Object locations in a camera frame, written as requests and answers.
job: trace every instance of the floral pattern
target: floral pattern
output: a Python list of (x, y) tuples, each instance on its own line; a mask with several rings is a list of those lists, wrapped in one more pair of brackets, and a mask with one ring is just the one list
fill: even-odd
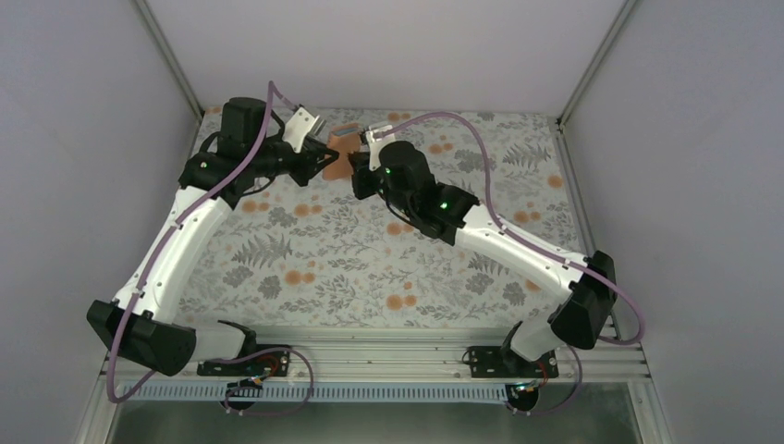
[[(326, 127), (395, 123), (418, 113), (321, 109)], [(278, 114), (289, 117), (285, 109)], [(577, 250), (577, 232), (545, 116), (461, 113), (480, 132), (496, 209), (531, 233)], [(194, 150), (220, 127), (207, 110)], [(328, 130), (322, 134), (326, 139)], [(435, 176), (484, 199), (478, 147), (458, 122), (433, 119), (398, 135)], [(509, 327), (549, 308), (525, 277), (480, 254), (425, 238), (349, 179), (288, 177), (240, 201), (186, 286), (178, 322), (336, 327)]]

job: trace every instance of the white bracket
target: white bracket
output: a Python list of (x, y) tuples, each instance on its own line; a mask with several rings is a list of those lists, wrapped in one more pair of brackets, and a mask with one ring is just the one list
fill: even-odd
[(376, 137), (375, 133), (392, 130), (392, 125), (388, 123), (375, 123), (367, 128), (365, 131), (365, 140), (367, 141), (368, 149), (370, 149), (370, 170), (375, 171), (381, 166), (381, 160), (378, 155), (385, 146), (395, 141), (395, 134), (389, 134), (384, 137)]
[(324, 121), (319, 116), (314, 116), (304, 106), (300, 106), (283, 128), (283, 142), (291, 145), (294, 153), (299, 154), (305, 137), (308, 134), (315, 135), (323, 127)]

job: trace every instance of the purple cable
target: purple cable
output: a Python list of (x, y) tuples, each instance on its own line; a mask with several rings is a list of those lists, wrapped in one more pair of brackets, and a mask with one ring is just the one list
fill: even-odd
[(498, 228), (501, 229), (507, 235), (509, 235), (512, 239), (514, 239), (515, 241), (517, 241), (520, 244), (522, 244), (524, 247), (527, 247), (527, 248), (529, 248), (531, 250), (534, 250), (535, 252), (541, 254), (542, 256), (544, 256), (544, 257), (546, 257), (546, 258), (548, 258), (548, 259), (550, 259), (552, 261), (555, 261), (555, 262), (557, 262), (559, 264), (563, 264), (564, 266), (572, 266), (572, 267), (582, 271), (584, 274), (590, 276), (591, 278), (594, 278), (594, 279), (598, 280), (599, 282), (601, 282), (602, 284), (607, 286), (609, 289), (615, 291), (615, 293), (618, 296), (620, 296), (620, 298), (623, 301), (625, 301), (629, 305), (629, 307), (631, 307), (631, 309), (634, 312), (634, 315), (637, 316), (637, 322), (639, 324), (639, 329), (637, 330), (637, 334), (634, 335), (634, 338), (631, 338), (631, 339), (622, 340), (622, 339), (607, 338), (607, 337), (604, 337), (604, 336), (600, 336), (599, 338), (601, 340), (603, 340), (604, 342), (608, 342), (610, 344), (615, 344), (615, 345), (632, 345), (632, 344), (636, 344), (637, 342), (640, 342), (640, 339), (642, 339), (643, 336), (645, 335), (645, 318), (643, 317), (643, 313), (640, 310), (640, 307), (637, 305), (637, 302), (632, 300), (626, 294), (625, 291), (623, 291), (613, 281), (607, 279), (606, 277), (600, 275), (599, 273), (596, 273), (595, 271), (593, 271), (592, 269), (588, 268), (587, 266), (580, 265), (580, 264), (575, 264), (575, 263), (569, 261), (568, 259), (559, 256), (558, 254), (551, 253), (548, 250), (545, 250), (544, 248), (536, 245), (535, 243), (532, 243), (532, 242), (524, 239), (522, 236), (518, 235), (514, 231), (511, 231), (511, 230), (506, 228), (506, 224), (504, 224), (504, 222), (501, 220), (501, 218), (496, 213), (496, 209), (493, 207), (493, 199), (490, 196), (490, 188), (491, 188), (491, 182), (490, 182), (490, 157), (487, 154), (487, 149), (484, 147), (484, 142), (482, 142), (482, 137), (479, 135), (479, 131), (477, 131), (476, 128), (473, 127), (471, 122), (469, 122), (468, 120), (463, 118), (463, 116), (460, 116), (460, 115), (457, 115), (457, 114), (454, 114), (454, 113), (448, 113), (448, 112), (444, 112), (444, 111), (436, 111), (434, 113), (427, 113), (427, 114), (423, 114), (421, 116), (415, 117), (415, 118), (413, 118), (413, 119), (411, 119), (411, 120), (409, 120), (409, 121), (407, 121), (405, 123), (397, 125), (393, 129), (377, 132), (377, 133), (374, 134), (374, 137), (382, 138), (382, 137), (388, 136), (390, 134), (395, 134), (396, 132), (403, 131), (404, 129), (406, 129), (406, 128), (412, 126), (412, 125), (416, 125), (416, 124), (419, 124), (419, 123), (421, 123), (421, 122), (423, 122), (425, 120), (428, 120), (428, 119), (431, 119), (431, 118), (436, 118), (436, 117), (445, 117), (445, 118), (452, 118), (452, 119), (457, 120), (458, 122), (463, 124), (466, 128), (468, 128), (468, 130), (473, 135), (473, 138), (476, 139), (477, 144), (479, 144), (479, 149), (482, 151), (482, 161), (484, 163), (484, 200), (487, 203), (487, 210), (490, 213), (490, 217), (496, 223)]
[[(582, 361), (580, 361), (580, 356), (577, 355), (577, 351), (574, 350), (574, 348), (572, 348), (570, 345), (567, 345), (567, 347), (569, 347), (569, 350), (571, 350), (572, 354), (574, 354), (574, 360), (577, 362), (577, 381), (574, 382), (574, 389), (571, 391), (569, 397), (559, 405), (547, 410), (524, 412), (526, 416), (545, 416), (546, 414), (558, 413), (569, 407), (574, 402), (574, 400), (577, 399), (577, 395), (579, 395), (582, 391), (582, 388), (584, 387), (582, 384)], [(512, 407), (512, 404), (510, 404), (508, 401), (504, 404), (512, 411), (512, 414), (517, 414), (518, 410)]]
[(231, 398), (231, 395), (234, 395), (238, 391), (242, 391), (244, 389), (262, 389), (262, 388), (261, 387), (258, 387), (258, 388), (253, 388), (253, 387), (234, 387), (234, 388), (232, 388), (231, 390), (229, 390), (226, 393), (226, 397), (223, 399), (223, 406), (226, 408), (226, 412), (227, 413), (232, 412), (232, 413), (236, 413), (236, 414), (238, 414), (240, 416), (258, 416), (258, 417), (262, 417), (262, 418), (274, 418), (274, 417), (279, 417), (279, 416), (287, 416), (287, 415), (299, 412), (300, 410), (302, 410), (302, 408), (305, 407), (305, 404), (308, 403), (308, 400), (313, 396), (313, 390), (314, 390), (314, 386), (315, 386), (315, 380), (314, 380), (314, 377), (313, 377), (313, 367), (311, 366), (311, 363), (308, 361), (308, 359), (305, 358), (305, 356), (302, 353), (300, 353), (299, 351), (296, 351), (294, 349), (290, 349), (289, 347), (272, 347), (272, 348), (269, 348), (269, 349), (257, 351), (255, 353), (249, 354), (248, 356), (243, 356), (243, 357), (237, 358), (237, 359), (214, 359), (211, 362), (212, 363), (217, 363), (217, 364), (239, 364), (239, 363), (244, 363), (245, 361), (249, 361), (251, 359), (255, 359), (255, 358), (259, 357), (259, 356), (262, 356), (262, 355), (267, 354), (267, 353), (272, 353), (272, 352), (289, 352), (289, 353), (295, 354), (300, 359), (302, 359), (302, 361), (305, 363), (305, 366), (308, 367), (308, 376), (310, 377), (311, 382), (310, 382), (310, 386), (308, 387), (308, 392), (305, 394), (305, 398), (303, 398), (302, 401), (300, 401), (300, 403), (297, 404), (297, 406), (294, 407), (293, 409), (285, 410), (283, 412), (249, 412), (249, 413), (244, 413), (242, 410), (237, 410), (237, 409), (233, 409), (233, 408), (229, 407), (228, 399)]
[(133, 386), (128, 393), (125, 395), (118, 397), (115, 393), (115, 372), (117, 366), (117, 354), (119, 353), (120, 343), (122, 342), (123, 335), (125, 334), (125, 328), (128, 324), (128, 320), (130, 319), (130, 314), (133, 313), (133, 307), (136, 306), (136, 302), (139, 300), (141, 296), (141, 290), (144, 288), (144, 285), (147, 283), (147, 277), (150, 276), (150, 272), (153, 271), (153, 265), (155, 265), (155, 261), (158, 259), (158, 256), (161, 255), (161, 252), (166, 247), (166, 244), (171, 239), (172, 235), (174, 235), (175, 231), (177, 231), (177, 227), (180, 227), (185, 219), (193, 213), (196, 208), (199, 208), (204, 202), (211, 199), (213, 196), (218, 194), (226, 185), (228, 185), (232, 180), (234, 180), (239, 173), (242, 172), (245, 167), (253, 160), (253, 157), (256, 156), (256, 153), (259, 152), (259, 148), (262, 146), (262, 142), (267, 134), (267, 127), (269, 127), (270, 118), (272, 116), (272, 101), (273, 101), (273, 93), (277, 93), (280, 97), (283, 97), (283, 94), (277, 91), (275, 84), (271, 81), (269, 82), (269, 86), (267, 88), (267, 106), (264, 107), (264, 116), (262, 119), (262, 127), (259, 129), (259, 135), (256, 136), (256, 141), (253, 142), (253, 146), (251, 150), (248, 152), (248, 155), (242, 159), (242, 162), (237, 165), (234, 170), (232, 170), (228, 176), (226, 176), (223, 180), (221, 180), (217, 185), (212, 187), (207, 193), (205, 193), (202, 197), (196, 200), (196, 202), (192, 203), (182, 214), (175, 219), (176, 225), (170, 227), (161, 239), (155, 244), (153, 251), (150, 253), (150, 258), (147, 260), (147, 263), (144, 264), (144, 268), (141, 270), (139, 274), (139, 281), (136, 283), (136, 290), (131, 294), (130, 300), (128, 301), (128, 306), (125, 308), (125, 313), (123, 313), (122, 317), (120, 318), (120, 322), (117, 325), (117, 330), (115, 332), (115, 337), (112, 340), (112, 348), (109, 351), (109, 366), (106, 369), (106, 396), (109, 398), (110, 402), (115, 404), (126, 401), (128, 398), (133, 396), (141, 386), (147, 381), (147, 379), (152, 376), (155, 371), (151, 370), (146, 375), (144, 375), (139, 382)]
[(271, 81), (270, 81), (270, 88), (272, 88), (272, 92), (275, 93), (277, 98), (280, 99), (281, 102), (283, 102), (283, 105), (285, 105), (291, 111), (297, 111), (297, 106), (291, 103), (291, 101), (287, 99), (285, 95), (283, 95), (280, 91), (278, 91), (275, 84), (272, 83)]

